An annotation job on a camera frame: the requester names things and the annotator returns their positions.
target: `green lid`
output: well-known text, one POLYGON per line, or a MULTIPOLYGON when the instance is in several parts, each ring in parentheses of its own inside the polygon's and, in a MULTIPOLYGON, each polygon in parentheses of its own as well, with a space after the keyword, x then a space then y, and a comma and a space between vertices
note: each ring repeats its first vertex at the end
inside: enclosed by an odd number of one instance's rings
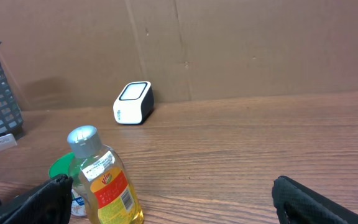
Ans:
POLYGON ((70 166, 71 161, 74 158, 74 154, 68 153, 65 154, 62 158, 58 159, 50 168, 49 168, 49 177, 55 177, 59 174, 68 175, 68 168, 70 166))

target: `transparent bottle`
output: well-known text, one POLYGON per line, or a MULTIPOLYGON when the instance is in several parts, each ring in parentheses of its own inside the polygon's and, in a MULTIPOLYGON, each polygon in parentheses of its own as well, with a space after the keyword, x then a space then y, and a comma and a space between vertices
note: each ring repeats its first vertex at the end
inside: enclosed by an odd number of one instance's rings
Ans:
POLYGON ((74 153, 69 168, 73 189, 84 200, 92 224, 141 224, 143 211, 119 156, 101 144, 93 126, 74 129, 67 137, 74 153))

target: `wooden wall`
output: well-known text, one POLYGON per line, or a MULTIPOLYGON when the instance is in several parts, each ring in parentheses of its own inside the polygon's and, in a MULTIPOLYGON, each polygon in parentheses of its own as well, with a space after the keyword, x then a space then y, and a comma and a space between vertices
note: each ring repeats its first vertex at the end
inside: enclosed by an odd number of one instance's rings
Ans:
POLYGON ((355 0, 0 0, 23 110, 358 90, 355 0))

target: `wooden table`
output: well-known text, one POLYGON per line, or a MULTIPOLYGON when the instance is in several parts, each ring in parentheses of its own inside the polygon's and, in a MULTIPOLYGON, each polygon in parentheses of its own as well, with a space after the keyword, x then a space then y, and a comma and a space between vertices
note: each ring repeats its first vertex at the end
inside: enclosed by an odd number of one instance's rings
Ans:
POLYGON ((162 104, 142 126, 116 124, 110 107, 23 115, 27 134, 0 152, 4 202, 46 181, 67 134, 92 124, 125 162, 145 223, 278 223, 280 175, 358 213, 358 92, 162 104))

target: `red label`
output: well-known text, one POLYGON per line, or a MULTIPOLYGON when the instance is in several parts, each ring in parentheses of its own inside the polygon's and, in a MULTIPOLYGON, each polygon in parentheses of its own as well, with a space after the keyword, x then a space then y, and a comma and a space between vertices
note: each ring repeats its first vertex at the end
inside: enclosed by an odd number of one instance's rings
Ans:
POLYGON ((108 183, 105 187, 97 192, 94 192, 94 195, 98 199, 99 209, 110 204, 114 201, 128 186, 128 181, 125 178, 123 171, 121 171, 114 180, 108 183))

